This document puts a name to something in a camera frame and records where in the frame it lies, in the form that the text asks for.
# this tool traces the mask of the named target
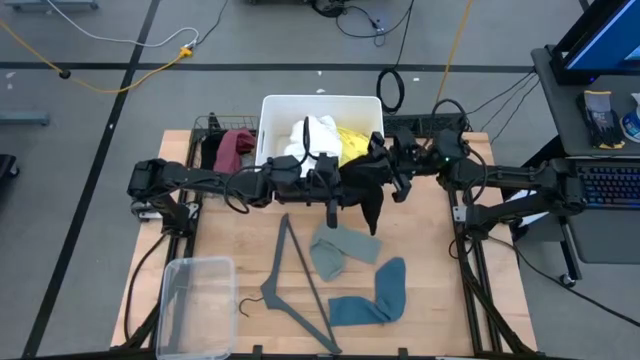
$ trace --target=blue sock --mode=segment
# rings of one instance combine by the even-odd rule
[[[329,299],[331,326],[383,324],[402,316],[407,302],[402,258],[393,258],[376,271],[376,302],[360,296]]]

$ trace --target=wooden platform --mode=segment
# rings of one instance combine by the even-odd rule
[[[488,163],[493,163],[486,134],[466,134],[465,137]],[[166,131],[160,157],[184,161],[188,140],[189,131]],[[397,354],[399,347],[406,347],[411,355],[472,355],[460,269],[457,261],[447,253],[453,239],[447,193],[436,183],[435,177],[415,178],[412,184],[407,201],[401,204],[392,201],[392,187],[385,188],[385,203],[376,234],[383,242],[378,263],[368,265],[347,259],[344,273],[329,283],[313,272],[309,256],[311,235],[324,221],[325,207],[321,205],[273,204],[262,210],[251,209],[249,215],[240,215],[224,206],[221,199],[206,199],[199,222],[195,256],[231,257],[236,266],[239,299],[260,297],[259,286],[269,275],[273,264],[280,218],[288,212],[327,312],[329,298],[359,295],[373,299],[375,271],[392,257],[405,259],[407,304],[404,315],[392,324],[333,328],[343,354],[393,355]],[[480,203],[484,204],[501,201],[500,192],[496,189],[487,189],[480,199]],[[342,211],[339,222],[348,228],[368,233],[360,207]],[[159,228],[159,221],[141,226],[131,271],[159,237]],[[508,228],[504,226],[496,227],[492,235],[510,241]],[[131,331],[144,320],[157,300],[166,245],[163,244],[147,260],[138,275],[131,311]],[[535,348],[515,254],[493,242],[485,242],[484,249],[497,308],[525,344]],[[290,239],[285,241],[278,294],[324,331],[320,312]],[[113,345],[124,342],[123,309],[124,298]],[[327,352],[284,312],[267,310],[263,302],[246,302],[243,310],[250,317],[238,314],[234,352],[251,352],[253,345],[257,344],[264,346],[265,353]],[[485,316],[481,310],[478,317],[484,322]],[[203,334],[210,333],[214,331],[214,326],[212,324],[211,328],[201,331]],[[483,344],[489,349],[486,334],[485,330]]]

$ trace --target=gray floor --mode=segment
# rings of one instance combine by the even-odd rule
[[[249,6],[230,0],[220,27],[196,51],[192,63],[390,63],[401,33],[376,48],[371,40],[342,36],[333,20],[295,2],[263,0]],[[99,12],[73,12],[80,25],[99,35],[136,38],[150,0],[102,1]],[[371,9],[383,26],[402,16],[408,1],[354,1]],[[416,1],[403,63],[444,64],[464,9],[463,0]],[[162,0],[150,41],[181,26],[201,31],[214,21],[220,0]],[[531,65],[529,51],[557,41],[577,19],[577,0],[478,0],[461,40],[455,64]],[[359,14],[345,28],[368,31]],[[129,45],[90,40],[55,14],[20,13],[0,7],[7,21],[43,54],[56,61],[126,62]],[[146,49],[143,62],[175,56],[189,36],[159,49]],[[1,61],[35,61],[0,32]],[[19,157],[22,175],[0,210],[0,358],[20,356],[53,266],[64,242],[82,187],[115,96],[88,92],[45,70],[0,69],[0,108],[41,109],[52,115],[49,127],[5,126],[0,152]],[[117,87],[122,71],[75,71],[74,76],[103,87]],[[136,72],[135,78],[144,75]],[[435,100],[442,74],[403,73],[407,98],[401,113],[425,113]],[[444,96],[473,109],[523,74],[452,73]],[[189,72],[167,71],[127,97],[107,160],[82,227],[40,355],[107,349],[124,290],[138,223],[128,212],[125,188],[133,164],[157,154],[164,129],[187,129],[196,116],[257,114],[269,94],[374,95],[377,73],[315,71]],[[393,98],[391,82],[385,88]],[[495,136],[513,111],[512,101],[486,128]],[[478,129],[501,102],[472,117]],[[495,158],[519,165],[555,135],[544,95],[537,88],[494,144]],[[523,240],[532,262],[552,274],[565,271],[559,246],[540,243],[546,235]],[[640,293],[638,267],[583,265],[585,280],[576,289],[630,316]],[[541,350],[558,356],[628,359],[640,350],[638,330],[522,269],[527,299]]]

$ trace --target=yellow extension cord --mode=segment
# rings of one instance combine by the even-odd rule
[[[458,48],[458,42],[460,42],[460,36],[462,35],[462,31],[464,30],[464,27],[467,24],[467,18],[469,17],[469,12],[471,11],[472,4],[473,4],[473,0],[469,0],[467,2],[467,7],[464,10],[464,15],[462,16],[462,22],[460,23],[460,27],[458,27],[458,31],[456,32],[456,37],[453,39],[453,47],[451,48],[451,52],[449,53],[449,60],[447,60],[447,67],[445,67],[444,69],[444,75],[442,76],[442,81],[440,81],[440,89],[438,89],[438,96],[436,97],[436,103],[440,101],[440,95],[442,95],[442,91],[444,90],[444,83],[447,81],[447,76],[449,75],[449,68],[451,67],[451,63],[453,62],[453,57],[456,54],[456,49]]]
[[[57,67],[51,61],[47,60],[44,56],[40,55],[40,53],[38,53],[34,48],[32,48],[29,44],[27,44],[27,42],[24,41],[20,36],[18,36],[18,34],[13,32],[13,30],[11,30],[9,25],[7,25],[1,19],[0,19],[0,26],[2,28],[4,28],[9,33],[9,35],[11,35],[11,37],[13,37],[20,45],[22,45],[25,49],[29,50],[29,52],[31,52],[38,59],[40,59],[40,61],[42,61],[43,63],[47,64],[50,68],[52,68],[53,70],[58,72],[58,74],[62,74],[64,72],[64,70],[62,70],[59,67]],[[144,75],[142,78],[140,78],[140,80],[136,81],[135,83],[133,83],[133,84],[127,86],[127,87],[124,87],[122,89],[117,89],[117,90],[100,89],[100,88],[97,88],[97,87],[95,87],[95,86],[93,86],[91,84],[88,84],[87,82],[85,82],[85,81],[83,81],[81,79],[76,79],[76,78],[73,78],[73,77],[70,77],[69,79],[71,81],[73,81],[74,83],[76,83],[76,84],[78,84],[80,86],[84,86],[85,88],[93,90],[95,92],[99,92],[99,93],[102,93],[102,94],[118,94],[118,93],[122,93],[122,92],[125,92],[125,91],[129,91],[131,89],[135,89],[136,87],[138,87],[140,84],[142,84],[145,80],[147,80],[152,75],[157,74],[162,70],[168,69],[173,64],[175,64],[178,61],[180,61],[181,59],[183,59],[185,57],[192,56],[192,55],[193,55],[193,52],[191,51],[191,49],[187,49],[186,47],[182,47],[182,48],[180,48],[180,54],[178,55],[178,57],[173,59],[171,62],[169,62],[166,65],[163,65],[163,66],[161,66],[161,67],[159,67],[159,68],[147,73],[146,75]]]

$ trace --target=dark red cloth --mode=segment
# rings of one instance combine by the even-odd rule
[[[226,174],[232,174],[242,167],[240,154],[246,154],[256,146],[256,138],[249,130],[228,130],[222,137],[216,163],[213,170]]]

